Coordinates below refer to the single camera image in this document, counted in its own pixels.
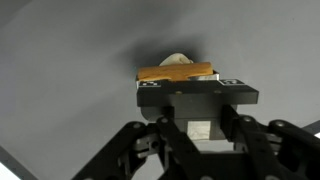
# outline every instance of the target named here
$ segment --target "grey wall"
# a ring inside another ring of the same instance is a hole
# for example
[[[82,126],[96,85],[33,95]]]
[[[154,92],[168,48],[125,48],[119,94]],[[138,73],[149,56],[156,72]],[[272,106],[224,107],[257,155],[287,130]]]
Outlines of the grey wall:
[[[1,2],[0,144],[40,179],[70,179],[126,122],[143,121],[136,68],[173,52],[260,90],[241,113],[320,119],[318,0]],[[136,179],[161,173],[152,159]]]

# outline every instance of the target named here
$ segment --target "orange foam pad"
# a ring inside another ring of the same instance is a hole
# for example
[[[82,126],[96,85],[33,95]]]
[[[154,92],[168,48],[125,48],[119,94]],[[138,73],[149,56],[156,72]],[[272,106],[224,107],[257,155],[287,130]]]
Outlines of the orange foam pad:
[[[168,79],[170,81],[187,81],[189,77],[212,75],[211,63],[178,64],[140,68],[139,81],[155,81]]]

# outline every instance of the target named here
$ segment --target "grey background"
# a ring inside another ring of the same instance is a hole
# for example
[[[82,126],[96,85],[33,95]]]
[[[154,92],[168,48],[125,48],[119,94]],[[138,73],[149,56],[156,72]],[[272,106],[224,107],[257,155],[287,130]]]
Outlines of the grey background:
[[[320,119],[319,8],[319,0],[1,0],[0,144],[39,179],[70,179],[126,122],[143,121],[136,69],[173,52],[258,89],[259,104],[240,113],[307,125]],[[135,179],[156,179],[155,160]]]

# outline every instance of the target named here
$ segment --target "screw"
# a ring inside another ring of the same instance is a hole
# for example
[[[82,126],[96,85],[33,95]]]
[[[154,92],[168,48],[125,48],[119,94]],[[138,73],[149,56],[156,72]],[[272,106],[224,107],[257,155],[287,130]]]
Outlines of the screw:
[[[278,177],[276,177],[276,176],[268,175],[268,176],[266,176],[265,180],[280,180],[280,179]]]
[[[140,123],[135,123],[135,124],[133,125],[133,128],[136,128],[136,129],[138,129],[138,128],[140,128],[140,127],[141,127]]]
[[[277,121],[277,122],[276,122],[276,125],[279,126],[279,127],[283,127],[283,126],[284,126],[284,123],[281,122],[281,121]]]
[[[167,123],[167,122],[168,122],[168,119],[161,119],[161,122]]]
[[[200,180],[213,180],[210,176],[202,176]]]
[[[250,122],[250,121],[251,121],[251,118],[248,117],[248,116],[245,116],[245,117],[243,117],[243,120],[246,121],[246,122]]]

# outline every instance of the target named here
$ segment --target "white object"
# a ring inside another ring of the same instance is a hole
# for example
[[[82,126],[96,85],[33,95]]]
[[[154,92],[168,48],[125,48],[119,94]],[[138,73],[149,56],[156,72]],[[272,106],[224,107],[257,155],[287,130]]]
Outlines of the white object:
[[[0,163],[0,179],[3,180],[21,180],[13,174],[6,166]]]
[[[185,55],[181,53],[175,53],[167,57],[161,62],[159,66],[169,66],[175,64],[192,64],[193,61],[188,59]]]
[[[191,140],[209,140],[210,128],[210,121],[189,121],[187,133]]]
[[[320,139],[320,133],[316,134],[315,136]]]

